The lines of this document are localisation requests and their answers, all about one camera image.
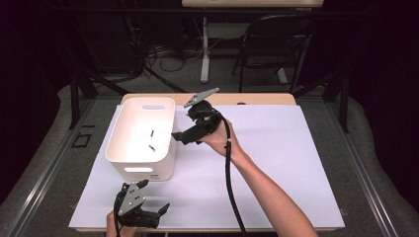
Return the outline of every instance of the human hand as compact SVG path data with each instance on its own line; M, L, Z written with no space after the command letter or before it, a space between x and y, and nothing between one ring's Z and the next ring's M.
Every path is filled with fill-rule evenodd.
M234 157L235 154L243 152L243 150L240 147L240 144L238 142L238 139L233 129L233 125L229 120L227 120L227 125L230 130L231 157ZM225 157L226 155L225 146L227 144L227 130L226 130L224 121L222 120L219 123L218 127L213 133L205 135L204 137L200 139L200 141L206 143L218 154Z
M117 229L115 226L115 219L114 219L114 211L112 210L109 212L106 216L106 236L107 237L115 237L117 236ZM123 226L123 228L120 231L121 237L131 237L135 234L135 231L138 229L138 227L128 227Z

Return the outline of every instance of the gray carpet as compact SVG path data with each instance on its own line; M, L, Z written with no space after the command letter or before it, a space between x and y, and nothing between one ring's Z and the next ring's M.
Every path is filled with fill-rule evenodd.
M176 67L176 61L166 61L166 63L169 63L167 65L171 65L173 68ZM205 85L200 83L201 63L199 60L187 61L184 67L176 72L161 70L157 66L158 63L153 66L153 69L161 76L190 92L199 92L214 87L219 87L221 92L237 92L238 75L230 75L233 63L234 59L232 58L212 60L209 83ZM258 71L246 75L248 75L246 83L253 83L252 81L256 79L261 82L260 78L265 78L262 79L263 83L276 80L272 72ZM120 83L120 85L132 92L172 92L155 78L148 78L146 73L134 80ZM80 234L67 227L74 210L72 205L79 199L83 191L115 105L119 103L121 98L115 97L115 92L102 85L98 84L97 88L101 96L94 101L91 111L84 116L81 125L85 126L80 126L79 130L72 131L92 134L88 146L85 148L69 147L65 150L62 163L57 169L53 182L47 187L47 193L42 197L35 214L28 219L26 229L24 228L22 231L22 236L103 236L103 234L98 233ZM286 92L287 90L287 86L250 86L246 87L244 92ZM330 105L325 105L318 99L321 91L322 89L319 88L308 96L298 99L297 102L301 105L308 122L332 191L339 206L344 208L347 213L343 216L347 227L329 233L320 233L320 235L383 236L366 199L365 192L360 186L359 177L357 177L350 162L351 154L341 138L340 128L336 126L335 118L328 109ZM14 226L14 220L19 215L27 197L30 196L33 187L42 177L45 167L55 159L59 147L68 135L67 128L70 125L71 116L68 87L64 88L59 96L61 98L61 109L54 125L26 173L0 207L0 219L2 220L0 236L6 236ZM362 108L351 100L349 109L350 137L362 157L384 205L387 207L388 215L397 230L398 236L419 236L418 213L397 193L391 181L379 167L374 153L374 141Z

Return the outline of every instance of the desk leg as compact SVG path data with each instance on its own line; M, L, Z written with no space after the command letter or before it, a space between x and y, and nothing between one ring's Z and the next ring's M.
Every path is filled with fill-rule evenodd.
M204 17L203 23L203 68L201 71L201 83L207 83L209 81L209 72L210 72L210 56L209 56L209 34L208 34L208 23L207 17Z

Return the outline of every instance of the black cable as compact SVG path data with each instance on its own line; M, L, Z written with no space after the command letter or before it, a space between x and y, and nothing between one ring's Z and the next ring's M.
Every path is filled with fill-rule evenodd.
M115 202L114 202L114 222L115 222L115 231L117 232L117 237L121 237L121 232L120 232L120 228L118 228L119 224L118 224L118 219L117 219L117 212L118 212L117 203L120 198L121 198L121 192L117 194L117 198L115 198Z
M169 70L169 69L166 69L166 68L164 68L163 67L163 59L164 58L168 58L169 57L169 55L167 55L167 56L162 56L162 57L160 57L160 62L159 62L159 66L160 66L160 68L163 70L163 71L166 71L166 72L176 72L176 71L180 71L183 67L184 67L184 65L185 65L185 58L183 57L183 55L179 55L179 54L177 54L177 53L173 53L173 55L172 56L170 56L171 58L176 58L176 59L180 59L181 60L181 65L178 67L178 68L175 68L175 69L172 69L172 70Z
M159 81L161 81L163 84L170 87L175 92L181 92L181 93L188 93L184 89L180 88L178 85L174 84L173 82L170 82L163 77L159 76L157 73L155 73L151 68L144 67L144 70L148 71L151 75L153 75L155 78L157 78Z
M237 204L235 202L233 190L231 187L231 175L230 175L230 164L231 164L231 132L230 127L228 125L227 119L218 111L196 111L190 113L190 115L198 115L198 114L214 114L219 116L222 121L224 122L225 132L227 135L227 142L225 143L225 183L227 185L227 193L228 198L230 199L231 206L234 211L234 215L237 219L238 225L240 227L241 235L246 237L246 228L244 227L243 220L241 219L240 212L238 211Z

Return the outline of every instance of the white desk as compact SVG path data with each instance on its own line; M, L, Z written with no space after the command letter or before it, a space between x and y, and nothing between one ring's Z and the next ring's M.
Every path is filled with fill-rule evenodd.
M319 8L323 6L323 0L182 0L182 6L191 8ZM201 83L209 81L210 53L208 38L224 38L226 32L228 32L229 38L238 38L246 31L246 25L244 24L229 24L227 27L221 28L219 34L214 34L214 31L210 34L209 27L207 17L204 17L204 55Z
M242 146L255 163L283 187L317 230L343 228L345 224L300 107L293 105L290 95L264 95L218 94L209 99L214 100L215 105L223 97L230 102L250 103L259 97L260 101L271 104L215 107L233 122ZM272 105L275 98L278 103L283 101L287 105ZM174 99L178 104L185 103ZM193 125L186 111L177 107L180 130ZM115 124L118 112L119 109L110 127ZM109 138L107 132L69 223L69 227L78 231L105 231L105 216L112 210L122 184L127 182L105 157ZM272 231L259 203L233 166L231 181L246 229ZM185 146L179 142L172 178L167 182L150 182L143 191L147 197L143 205L146 210L157 211L167 202L171 203L159 227L143 231L239 231L225 187L224 159L204 144Z

